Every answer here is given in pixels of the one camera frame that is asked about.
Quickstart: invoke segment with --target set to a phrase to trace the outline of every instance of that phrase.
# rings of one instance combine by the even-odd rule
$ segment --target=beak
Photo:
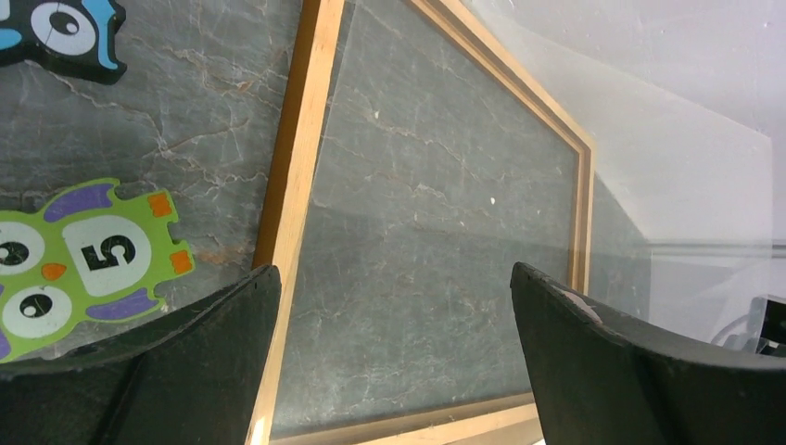
[[[41,268],[41,275],[43,275],[44,279],[47,281],[55,281],[59,277],[63,276],[65,272],[66,266],[56,262],[50,262]]]

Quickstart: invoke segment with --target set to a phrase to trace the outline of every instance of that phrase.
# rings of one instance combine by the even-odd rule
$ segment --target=wooden border
[[[574,195],[568,284],[587,293],[595,167],[594,143],[460,0],[407,1],[577,152],[577,187]],[[282,296],[268,362],[248,431],[247,445],[267,444],[270,440],[270,424],[284,357],[300,245],[343,6],[344,0],[303,2],[253,261],[254,266],[270,263],[278,266],[282,276]],[[510,398],[482,403],[505,403],[509,400]],[[447,412],[459,410],[465,413],[475,409],[479,409],[477,404],[469,404],[448,410],[278,439],[273,443],[444,444],[534,419],[538,415],[534,403],[529,401],[461,419],[450,414],[445,420]],[[440,416],[443,418],[441,422],[429,420],[425,426],[417,425],[425,419],[438,419]]]
[[[252,262],[253,267],[262,264],[278,267],[282,286],[278,318],[251,415],[247,445],[267,444],[270,437],[300,245],[343,12],[344,0],[304,0],[300,13]]]
[[[577,186],[574,192],[568,285],[588,293],[592,194],[595,186],[594,142],[461,0],[407,1],[576,151]]]
[[[438,445],[538,418],[531,394],[469,403],[290,438],[272,445]]]

